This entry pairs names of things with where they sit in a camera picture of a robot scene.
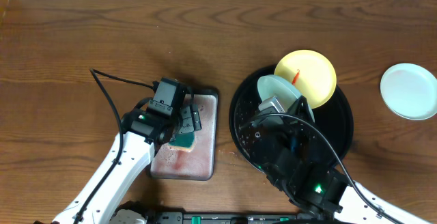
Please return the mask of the light blue plate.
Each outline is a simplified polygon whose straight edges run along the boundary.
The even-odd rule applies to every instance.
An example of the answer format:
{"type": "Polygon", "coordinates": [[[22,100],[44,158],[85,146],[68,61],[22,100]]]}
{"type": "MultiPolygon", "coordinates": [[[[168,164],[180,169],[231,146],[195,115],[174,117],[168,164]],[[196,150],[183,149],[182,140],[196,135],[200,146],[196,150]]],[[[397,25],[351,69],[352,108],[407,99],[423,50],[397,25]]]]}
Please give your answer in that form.
{"type": "Polygon", "coordinates": [[[292,111],[292,106],[302,94],[284,78],[273,74],[260,77],[257,81],[257,92],[261,101],[277,96],[286,113],[297,113],[296,109],[292,111]]]}

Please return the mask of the green yellow sponge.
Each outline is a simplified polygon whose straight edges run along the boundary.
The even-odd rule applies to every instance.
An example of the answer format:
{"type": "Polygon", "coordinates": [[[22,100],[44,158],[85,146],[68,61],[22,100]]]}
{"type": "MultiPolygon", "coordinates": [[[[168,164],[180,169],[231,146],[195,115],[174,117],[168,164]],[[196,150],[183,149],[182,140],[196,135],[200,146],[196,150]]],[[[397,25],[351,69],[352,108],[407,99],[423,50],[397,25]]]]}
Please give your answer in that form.
{"type": "Polygon", "coordinates": [[[169,143],[168,146],[172,150],[182,150],[185,152],[190,152],[195,144],[195,134],[194,132],[188,132],[184,134],[176,135],[169,143]]]}

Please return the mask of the pale green plate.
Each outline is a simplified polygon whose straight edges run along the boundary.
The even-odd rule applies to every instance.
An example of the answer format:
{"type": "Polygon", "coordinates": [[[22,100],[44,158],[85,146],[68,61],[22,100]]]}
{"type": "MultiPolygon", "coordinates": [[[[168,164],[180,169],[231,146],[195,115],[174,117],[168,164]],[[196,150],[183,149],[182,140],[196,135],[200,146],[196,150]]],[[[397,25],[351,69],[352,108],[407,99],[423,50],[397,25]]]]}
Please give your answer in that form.
{"type": "Polygon", "coordinates": [[[436,114],[436,77],[427,69],[409,63],[395,64],[380,81],[385,105],[408,120],[426,120],[436,114]]]}

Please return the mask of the yellow plate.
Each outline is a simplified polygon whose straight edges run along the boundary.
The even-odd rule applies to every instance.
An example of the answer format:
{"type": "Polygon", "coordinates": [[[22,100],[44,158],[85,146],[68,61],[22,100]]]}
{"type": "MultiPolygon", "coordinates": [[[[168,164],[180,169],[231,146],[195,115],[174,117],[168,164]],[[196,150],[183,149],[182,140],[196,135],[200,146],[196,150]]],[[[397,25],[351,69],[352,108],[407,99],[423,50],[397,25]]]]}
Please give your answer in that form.
{"type": "Polygon", "coordinates": [[[277,64],[274,75],[289,81],[312,109],[328,102],[337,86],[337,75],[331,62],[312,50],[287,54],[277,64]]]}

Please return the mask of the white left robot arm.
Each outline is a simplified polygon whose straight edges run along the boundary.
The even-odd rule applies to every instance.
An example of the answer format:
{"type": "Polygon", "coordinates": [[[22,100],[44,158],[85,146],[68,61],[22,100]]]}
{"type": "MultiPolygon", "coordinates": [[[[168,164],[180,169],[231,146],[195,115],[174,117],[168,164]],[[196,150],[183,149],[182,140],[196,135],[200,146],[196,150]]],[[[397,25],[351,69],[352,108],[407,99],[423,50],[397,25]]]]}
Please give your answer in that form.
{"type": "Polygon", "coordinates": [[[119,119],[109,153],[58,223],[110,223],[137,176],[209,180],[213,172],[216,105],[142,100],[119,119]]]}

